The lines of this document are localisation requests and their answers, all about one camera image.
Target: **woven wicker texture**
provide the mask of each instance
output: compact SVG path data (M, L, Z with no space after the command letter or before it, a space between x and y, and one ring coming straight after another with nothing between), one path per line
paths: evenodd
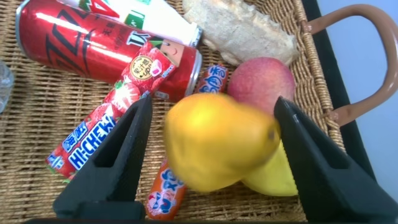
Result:
M20 223L54 217L52 202L65 187L63 177L44 166L45 158L110 90L105 83L85 80L24 57L15 39L19 0L0 1L0 59L11 68L16 84L0 115L0 220ZM169 1L180 13L179 0ZM343 149L339 127L323 114L332 110L329 92L310 34L303 33L306 16L300 0L252 0L298 39L300 58L290 69L297 84L295 102ZM224 63L217 51L201 45L204 69ZM231 71L234 67L226 64ZM154 101L150 131L137 199L144 202L164 158L162 122L172 106ZM176 219L305 220L298 197L268 197L236 184L211 194L188 191Z

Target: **apple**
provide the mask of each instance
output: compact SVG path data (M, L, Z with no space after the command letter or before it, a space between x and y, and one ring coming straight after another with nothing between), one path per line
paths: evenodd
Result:
M274 114L279 96L293 101L292 72L280 60L258 57L245 61L232 74L228 94L241 103Z

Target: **yellow pear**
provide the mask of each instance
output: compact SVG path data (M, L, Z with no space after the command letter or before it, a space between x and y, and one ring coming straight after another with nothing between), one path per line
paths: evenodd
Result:
M269 161L247 175L242 182L250 189L265 195L298 194L282 141Z
M170 168L199 192L241 180L270 158L279 141L280 128L273 116L225 94L188 96L165 119Z

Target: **brown handle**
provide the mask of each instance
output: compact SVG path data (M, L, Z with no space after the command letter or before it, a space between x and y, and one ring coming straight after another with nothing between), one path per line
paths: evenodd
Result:
M340 126L354 121L362 114L379 106L388 100L398 89L398 27L384 11L366 4L355 4L314 19L306 23L304 28L311 34L316 34L349 16L363 16L376 26L383 42L384 50L386 51L388 69L382 86L375 94L365 100L342 106L329 113L332 119Z

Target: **strawberry candy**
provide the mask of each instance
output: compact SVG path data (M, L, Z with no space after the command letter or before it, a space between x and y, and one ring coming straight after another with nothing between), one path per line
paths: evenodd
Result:
M160 84L177 69L158 48L150 41L146 42L122 72L122 80L135 84L141 98L153 94Z
M121 78L83 122L48 156L52 170L72 179L115 127L120 117L140 98L153 94L176 66L150 42L124 69Z
M65 177L74 175L100 146L122 115L111 103L103 103L55 148L46 163Z

